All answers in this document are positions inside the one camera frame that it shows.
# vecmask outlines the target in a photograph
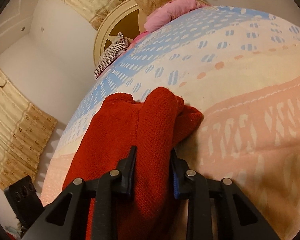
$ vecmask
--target red knitted sweater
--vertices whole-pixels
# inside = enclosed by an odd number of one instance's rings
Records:
[[[159,87],[144,103],[132,95],[108,96],[91,120],[63,184],[95,179],[116,168],[130,147],[138,147],[134,200],[117,205],[119,240],[168,239],[176,205],[169,187],[171,149],[198,125],[202,114],[168,89]],[[90,240],[91,202],[86,240]]]

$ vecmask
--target blue and peach patterned sheet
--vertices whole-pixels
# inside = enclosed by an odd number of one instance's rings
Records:
[[[63,133],[42,190],[62,184],[105,97],[144,101],[169,88],[205,116],[178,146],[190,167],[232,178],[281,239],[300,229],[300,28],[274,15],[217,6],[189,12],[118,58],[85,96]],[[184,239],[186,213],[175,239]]]

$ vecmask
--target metal rivet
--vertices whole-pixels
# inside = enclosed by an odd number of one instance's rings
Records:
[[[16,192],[16,201],[21,201],[21,195],[19,194],[19,192]]]
[[[111,176],[118,176],[119,175],[119,171],[118,170],[112,170],[112,171],[110,171],[110,175]]]
[[[80,185],[81,183],[82,183],[82,179],[80,179],[80,178],[76,178],[73,181],[73,184],[75,184],[75,185]]]
[[[28,188],[29,188],[30,191],[33,191],[33,190],[34,190],[33,184],[32,184],[31,182],[29,183]]]
[[[224,178],[224,179],[222,180],[222,182],[223,182],[223,184],[225,184],[225,185],[231,185],[231,184],[232,184],[232,180],[229,179],[229,178]]]
[[[188,176],[191,176],[191,177],[192,177],[192,176],[196,175],[196,172],[193,171],[193,170],[187,170],[186,174],[187,174]]]
[[[21,187],[21,195],[23,195],[24,197],[27,197],[29,195],[28,190],[25,186]]]

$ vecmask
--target cream headboard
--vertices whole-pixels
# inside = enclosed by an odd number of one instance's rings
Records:
[[[143,25],[146,17],[147,15],[135,0],[126,0],[110,12],[103,20],[96,36],[93,51],[94,63],[96,64],[101,54],[109,47],[119,32],[130,41],[144,32]]]

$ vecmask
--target striped pillow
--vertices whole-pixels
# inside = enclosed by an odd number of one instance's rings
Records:
[[[97,79],[101,73],[117,58],[118,53],[128,49],[128,42],[122,35],[118,33],[117,38],[112,44],[102,53],[99,58],[96,69],[94,70],[94,77]]]

